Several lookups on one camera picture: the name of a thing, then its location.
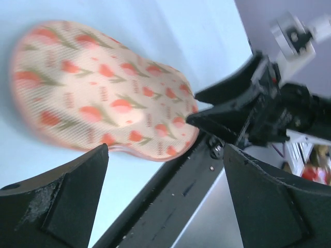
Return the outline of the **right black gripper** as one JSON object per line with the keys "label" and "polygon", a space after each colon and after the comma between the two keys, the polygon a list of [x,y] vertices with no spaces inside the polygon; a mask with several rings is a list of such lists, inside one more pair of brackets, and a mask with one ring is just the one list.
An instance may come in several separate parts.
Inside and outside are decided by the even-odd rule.
{"label": "right black gripper", "polygon": [[268,94],[260,94],[258,100],[234,99],[249,88],[265,58],[262,52],[255,52],[234,74],[196,93],[196,100],[211,107],[190,114],[186,123],[225,142],[285,143],[290,141],[291,131],[307,141],[314,138],[316,144],[330,144],[330,99],[295,82],[281,84],[276,63],[272,64]]}

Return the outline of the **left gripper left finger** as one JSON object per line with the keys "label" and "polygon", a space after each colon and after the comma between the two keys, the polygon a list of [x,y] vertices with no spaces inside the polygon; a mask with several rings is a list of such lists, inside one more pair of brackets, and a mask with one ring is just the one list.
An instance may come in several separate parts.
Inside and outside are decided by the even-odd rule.
{"label": "left gripper left finger", "polygon": [[88,247],[108,161],[102,144],[1,188],[1,247]]}

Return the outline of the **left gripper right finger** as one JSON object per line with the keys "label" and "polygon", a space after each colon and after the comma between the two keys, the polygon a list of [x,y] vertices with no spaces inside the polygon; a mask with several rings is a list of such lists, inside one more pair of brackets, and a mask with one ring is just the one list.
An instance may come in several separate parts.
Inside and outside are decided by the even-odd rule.
{"label": "left gripper right finger", "polygon": [[330,247],[329,186],[229,144],[223,161],[244,247]]}

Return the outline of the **floral mesh laundry bag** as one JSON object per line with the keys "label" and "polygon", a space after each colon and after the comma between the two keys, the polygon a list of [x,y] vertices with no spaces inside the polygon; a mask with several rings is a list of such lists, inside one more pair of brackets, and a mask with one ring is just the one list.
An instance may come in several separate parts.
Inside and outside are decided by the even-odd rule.
{"label": "floral mesh laundry bag", "polygon": [[198,137],[186,123],[198,106],[180,71],[81,23],[50,21],[26,32],[12,57],[10,84],[24,121],[61,147],[106,144],[166,162]]}

